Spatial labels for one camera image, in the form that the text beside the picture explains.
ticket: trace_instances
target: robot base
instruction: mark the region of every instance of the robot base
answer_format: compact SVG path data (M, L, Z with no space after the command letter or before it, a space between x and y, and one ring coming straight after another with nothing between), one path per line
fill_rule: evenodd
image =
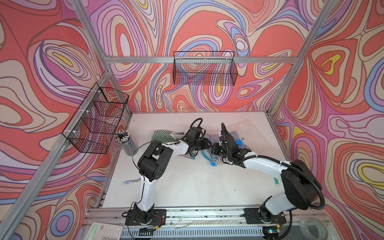
M244 209L244 217L247 220L247 224L262 224L265 223L261 220L260 214L259 214L258 208L250 208L250 209ZM280 213L279 215L275 216L275 219L273 219L270 223L277 223L279 225L283 225L287 222L285 219L285 215L283 213Z
M142 226L153 225L159 226L166 223L167 210L166 209L153 209L152 206L147 212L143 212L135 204L133 209L130 209L125 219L126 226Z

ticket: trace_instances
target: colorful patterned wall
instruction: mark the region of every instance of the colorful patterned wall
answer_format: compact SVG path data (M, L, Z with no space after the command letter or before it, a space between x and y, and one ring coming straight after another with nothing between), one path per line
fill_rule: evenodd
M70 0L0 1L0 220L102 74ZM69 147L12 239L73 239L115 149Z
M273 115L341 239L384 239L384 2L334 9Z
M234 86L175 86L173 64L141 64L137 69L115 64L113 71L120 87L131 96L132 112L147 111L263 111L289 65L283 63L246 64Z
M296 56L321 0L95 0L87 12L109 56L173 56L233 50L236 56ZM263 111L289 66L238 64L229 86L174 86L172 64L114 64L136 111Z

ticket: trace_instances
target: pen cup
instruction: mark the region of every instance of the pen cup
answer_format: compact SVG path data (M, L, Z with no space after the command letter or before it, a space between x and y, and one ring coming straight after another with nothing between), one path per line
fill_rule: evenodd
M137 150L137 146L131 137L126 143L121 144L121 148L128 156L133 156L133 153Z

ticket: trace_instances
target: metal shelf basket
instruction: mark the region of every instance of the metal shelf basket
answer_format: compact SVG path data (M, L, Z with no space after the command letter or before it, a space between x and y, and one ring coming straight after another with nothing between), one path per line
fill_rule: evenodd
M237 67L233 51L175 51L175 85L235 85Z
M128 98L127 94L114 88L99 87L66 138L79 152L106 154Z

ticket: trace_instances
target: tape roll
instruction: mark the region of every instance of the tape roll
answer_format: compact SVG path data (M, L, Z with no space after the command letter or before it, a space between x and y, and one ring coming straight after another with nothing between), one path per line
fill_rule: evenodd
M319 232L319 237L315 237L311 234L311 232L308 229L308 223L312 223ZM308 217L300 220L300 230L304 237L306 237L308 240L327 240L328 239L328 230L325 227L325 225L319 221L317 218L314 217Z

